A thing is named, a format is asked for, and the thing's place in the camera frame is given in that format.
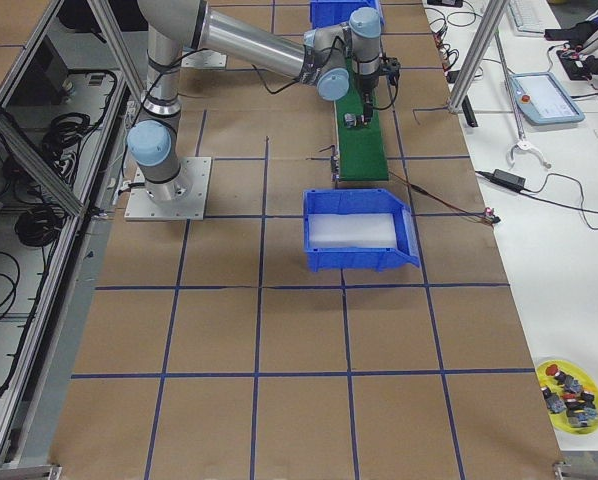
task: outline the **yellow bowl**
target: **yellow bowl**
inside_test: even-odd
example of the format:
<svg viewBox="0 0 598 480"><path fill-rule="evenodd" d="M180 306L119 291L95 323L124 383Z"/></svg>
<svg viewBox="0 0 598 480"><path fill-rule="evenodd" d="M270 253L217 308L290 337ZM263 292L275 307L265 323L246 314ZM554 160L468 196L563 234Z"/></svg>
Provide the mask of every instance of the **yellow bowl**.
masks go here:
<svg viewBox="0 0 598 480"><path fill-rule="evenodd" d="M557 364L559 370L562 372L566 372L568 375L572 375L579 383L583 385L584 390L587 390L594 394L595 396L595 406L597 407L598 412L598 388L595 382L592 381L592 378L583 371L581 368L576 366L574 363L568 362L566 360L548 360L543 362L541 365L537 367L537 378L539 379L539 383L541 385L545 385L552 390L552 393L556 393L561 397L564 393L563 388L561 385L557 384L557 381L551 375L546 374L546 368L548 368L553 363ZM568 423L568 417L566 416L566 412L561 413L551 413L550 414L550 421L552 422L552 426L562 430L564 432L572 433L574 435L586 435L588 433L592 433L598 428L598 418L591 422L591 425L588 427L582 428L573 428Z"/></svg>

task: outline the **robotic arm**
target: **robotic arm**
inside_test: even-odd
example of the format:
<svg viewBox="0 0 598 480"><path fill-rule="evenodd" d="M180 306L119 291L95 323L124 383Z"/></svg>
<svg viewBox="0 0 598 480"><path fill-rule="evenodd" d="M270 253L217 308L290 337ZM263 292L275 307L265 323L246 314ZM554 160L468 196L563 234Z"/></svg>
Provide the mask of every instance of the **robotic arm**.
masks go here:
<svg viewBox="0 0 598 480"><path fill-rule="evenodd" d="M213 10L205 0L139 0L139 7L149 23L148 93L143 103L148 118L130 131L128 146L154 201L174 200L190 186L174 153L181 104L179 66L172 65L183 47L225 53L314 85L329 101L348 92L349 59L363 105L357 118L361 125L372 119L379 77L388 76L393 85L398 80L399 62L383 54L380 17L372 8L356 10L340 25L306 32L300 45Z"/></svg>

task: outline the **green conveyor belt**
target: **green conveyor belt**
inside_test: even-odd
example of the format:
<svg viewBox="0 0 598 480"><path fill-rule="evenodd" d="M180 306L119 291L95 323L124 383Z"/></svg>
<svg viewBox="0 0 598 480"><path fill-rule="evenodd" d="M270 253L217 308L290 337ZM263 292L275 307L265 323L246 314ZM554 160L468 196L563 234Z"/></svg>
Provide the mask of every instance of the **green conveyor belt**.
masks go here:
<svg viewBox="0 0 598 480"><path fill-rule="evenodd" d="M342 181L387 181L388 162L383 149L379 115L375 113L369 125L348 128L344 124L346 113L360 115L363 110L361 99L350 73L350 89L345 97L335 102L337 115L337 136L339 139L339 179Z"/></svg>

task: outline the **white keyboard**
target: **white keyboard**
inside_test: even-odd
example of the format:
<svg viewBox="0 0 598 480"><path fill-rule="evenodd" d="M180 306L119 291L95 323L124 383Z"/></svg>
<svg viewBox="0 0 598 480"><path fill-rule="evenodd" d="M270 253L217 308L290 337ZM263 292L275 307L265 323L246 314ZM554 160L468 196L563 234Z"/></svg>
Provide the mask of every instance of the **white keyboard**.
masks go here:
<svg viewBox="0 0 598 480"><path fill-rule="evenodd" d="M535 10L537 0L510 0L508 4L508 17L515 28L515 33L526 37L543 36L545 27Z"/></svg>

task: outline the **red object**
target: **red object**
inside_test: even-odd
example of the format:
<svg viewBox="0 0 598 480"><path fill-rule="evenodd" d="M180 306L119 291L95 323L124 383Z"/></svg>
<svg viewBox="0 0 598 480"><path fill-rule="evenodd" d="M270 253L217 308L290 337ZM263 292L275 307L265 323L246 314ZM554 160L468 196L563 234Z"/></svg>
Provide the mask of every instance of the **red object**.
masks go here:
<svg viewBox="0 0 598 480"><path fill-rule="evenodd" d="M548 368L546 368L546 375L550 375L551 377L554 377L557 374L557 372L559 372L559 367L556 363L553 363Z"/></svg>

